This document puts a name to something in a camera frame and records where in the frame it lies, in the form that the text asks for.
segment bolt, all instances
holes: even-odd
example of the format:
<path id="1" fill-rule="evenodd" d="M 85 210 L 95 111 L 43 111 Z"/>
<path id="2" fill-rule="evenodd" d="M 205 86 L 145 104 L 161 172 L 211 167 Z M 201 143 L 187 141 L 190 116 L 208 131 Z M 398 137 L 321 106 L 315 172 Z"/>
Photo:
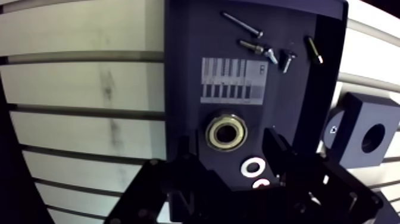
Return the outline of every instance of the bolt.
<path id="1" fill-rule="evenodd" d="M 251 49 L 254 51 L 254 54 L 262 54 L 264 52 L 264 48 L 260 45 L 255 45 L 252 43 L 249 43 L 247 41 L 239 40 L 239 44 L 244 46 L 245 48 Z"/>
<path id="2" fill-rule="evenodd" d="M 332 126 L 331 129 L 330 129 L 330 131 L 329 131 L 329 133 L 331 133 L 331 134 L 336 134 L 337 131 L 338 131 L 338 127 Z"/>
<path id="3" fill-rule="evenodd" d="M 269 58 L 272 61 L 272 63 L 278 64 L 278 60 L 276 59 L 274 55 L 274 50 L 272 48 L 268 48 L 268 50 L 265 51 L 264 56 Z"/>
<path id="4" fill-rule="evenodd" d="M 318 53 L 317 51 L 317 47 L 315 47 L 314 41 L 313 39 L 308 36 L 307 37 L 307 42 L 310 45 L 311 49 L 312 49 L 312 53 L 314 54 L 313 57 L 315 57 L 314 61 L 318 64 L 322 64 L 324 63 L 324 60 L 322 59 L 322 56 Z"/>
<path id="5" fill-rule="evenodd" d="M 290 63 L 291 63 L 292 60 L 295 59 L 296 57 L 297 57 L 297 55 L 296 55 L 295 53 L 293 53 L 293 52 L 288 52 L 288 54 L 287 54 L 287 59 L 286 59 L 286 62 L 285 62 L 285 66 L 284 66 L 284 68 L 283 68 L 283 73 L 284 73 L 284 74 L 288 72 L 288 68 L 289 68 Z"/>
<path id="6" fill-rule="evenodd" d="M 244 29 L 248 30 L 249 32 L 251 32 L 253 35 L 255 35 L 257 38 L 261 38 L 264 33 L 261 30 L 257 30 L 249 25 L 247 25 L 246 23 L 244 23 L 243 21 L 240 21 L 238 18 L 234 17 L 233 15 L 230 15 L 226 12 L 221 12 L 221 15 L 225 18 L 227 18 L 228 20 L 240 25 L 241 27 L 243 27 Z"/>

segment calibration label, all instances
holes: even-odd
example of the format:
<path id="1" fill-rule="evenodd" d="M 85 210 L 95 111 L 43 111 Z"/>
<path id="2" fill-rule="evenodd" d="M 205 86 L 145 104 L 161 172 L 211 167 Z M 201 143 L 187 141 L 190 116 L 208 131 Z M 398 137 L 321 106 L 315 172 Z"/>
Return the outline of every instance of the calibration label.
<path id="1" fill-rule="evenodd" d="M 200 102 L 262 105 L 267 72 L 267 61 L 203 58 Z"/>

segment wall groove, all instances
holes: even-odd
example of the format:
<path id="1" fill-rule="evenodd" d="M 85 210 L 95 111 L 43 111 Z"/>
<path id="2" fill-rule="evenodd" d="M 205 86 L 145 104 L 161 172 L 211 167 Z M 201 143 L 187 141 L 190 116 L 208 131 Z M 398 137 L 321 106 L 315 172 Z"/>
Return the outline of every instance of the wall groove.
<path id="1" fill-rule="evenodd" d="M 66 183 L 58 183 L 58 182 L 53 182 L 53 181 L 46 181 L 43 179 L 38 179 L 38 178 L 33 178 L 33 181 L 36 183 L 41 183 L 44 185 L 49 185 L 49 186 L 54 186 L 57 188 L 64 188 L 64 189 L 69 189 L 73 191 L 80 191 L 80 192 L 85 192 L 85 193 L 90 193 L 90 194 L 99 194 L 99 195 L 106 195 L 106 196 L 112 196 L 112 197 L 120 197 L 122 196 L 123 193 L 120 192 L 114 192 L 114 191 L 106 191 L 106 190 L 100 190 L 100 189 L 93 189 L 93 188 L 85 188 L 83 186 L 75 186 L 75 185 L 69 185 Z"/>
<path id="2" fill-rule="evenodd" d="M 147 159 L 142 158 L 127 158 L 121 156 L 111 156 L 111 155 L 97 155 L 97 154 L 88 154 L 88 153 L 77 153 L 72 151 L 64 151 L 64 150 L 53 150 L 50 148 L 39 148 L 39 147 L 31 147 L 25 146 L 24 151 L 32 152 L 32 153 L 40 153 L 46 155 L 56 155 L 61 157 L 68 158 L 77 158 L 81 160 L 91 160 L 91 161 L 99 161 L 106 163 L 117 163 L 117 164 L 129 164 L 129 165 L 143 165 Z"/>

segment slatwall panel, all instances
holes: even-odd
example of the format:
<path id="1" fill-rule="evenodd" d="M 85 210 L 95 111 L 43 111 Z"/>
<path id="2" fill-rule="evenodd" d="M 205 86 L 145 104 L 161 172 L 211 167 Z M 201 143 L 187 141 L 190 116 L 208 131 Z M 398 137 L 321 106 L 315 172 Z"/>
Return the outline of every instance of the slatwall panel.
<path id="1" fill-rule="evenodd" d="M 162 63 L 43 63 L 1 66 L 13 104 L 164 111 Z"/>
<path id="2" fill-rule="evenodd" d="M 103 217 L 108 215 L 120 198 L 63 189 L 41 183 L 37 183 L 36 187 L 46 205 Z M 157 221 L 161 223 L 171 222 L 168 203 L 165 203 L 162 207 Z"/>
<path id="3" fill-rule="evenodd" d="M 34 178 L 112 192 L 124 192 L 140 170 L 139 165 L 90 161 L 30 151 L 24 151 L 23 155 Z"/>
<path id="4" fill-rule="evenodd" d="M 79 153 L 165 159 L 164 122 L 11 112 L 21 144 Z"/>
<path id="5" fill-rule="evenodd" d="M 10 2 L 16 2 L 16 1 L 20 1 L 20 0 L 0 0 L 0 5 L 4 5 Z"/>
<path id="6" fill-rule="evenodd" d="M 0 5 L 10 1 L 0 0 Z M 23 62 L 0 66 L 2 84 L 8 103 L 18 108 L 29 105 L 52 110 L 12 111 L 14 129 L 20 143 L 27 145 L 23 155 L 31 175 L 40 180 L 36 186 L 45 204 L 79 212 L 49 209 L 55 223 L 102 223 L 118 198 L 116 194 L 126 189 L 140 169 L 140 164 L 119 158 L 165 158 L 162 116 L 160 120 L 146 120 L 147 111 L 164 111 L 163 64 L 153 62 L 159 58 L 121 62 L 127 61 L 124 54 L 162 54 L 164 1 L 43 1 L 42 6 L 19 10 L 24 2 L 25 8 L 32 7 L 29 1 L 7 4 L 4 11 L 10 13 L 0 15 L 0 56 Z M 361 24 L 363 29 L 347 29 L 332 107 L 348 91 L 400 102 L 399 48 L 376 35 L 379 32 L 380 36 L 399 39 L 400 20 L 361 1 L 349 3 L 350 22 Z M 123 54 L 112 54 L 115 51 Z M 108 61 L 92 57 L 99 58 L 105 52 L 112 55 L 106 57 Z M 59 53 L 68 55 L 67 63 Z M 372 57 L 373 53 L 381 57 Z M 379 80 L 395 87 L 387 91 L 360 85 L 365 78 L 370 86 L 378 85 Z M 60 113 L 54 114 L 53 107 Z M 75 113 L 67 115 L 63 110 Z M 121 119 L 121 111 L 140 111 L 144 116 L 141 120 L 134 116 Z M 110 159 L 100 160 L 98 155 Z M 396 134 L 385 157 L 399 156 L 400 135 Z M 399 168 L 400 161 L 394 161 L 350 172 L 365 184 L 377 186 L 400 181 Z M 385 186 L 382 191 L 389 200 L 400 198 L 398 184 Z M 162 222 L 170 222 L 167 214 L 168 207 L 163 207 L 159 217 Z"/>
<path id="7" fill-rule="evenodd" d="M 77 1 L 6 13 L 0 16 L 0 56 L 163 51 L 163 18 L 161 0 Z"/>
<path id="8" fill-rule="evenodd" d="M 398 46 L 347 29 L 340 72 L 400 85 L 399 54 Z"/>
<path id="9" fill-rule="evenodd" d="M 103 224 L 103 220 L 48 209 L 56 224 Z"/>

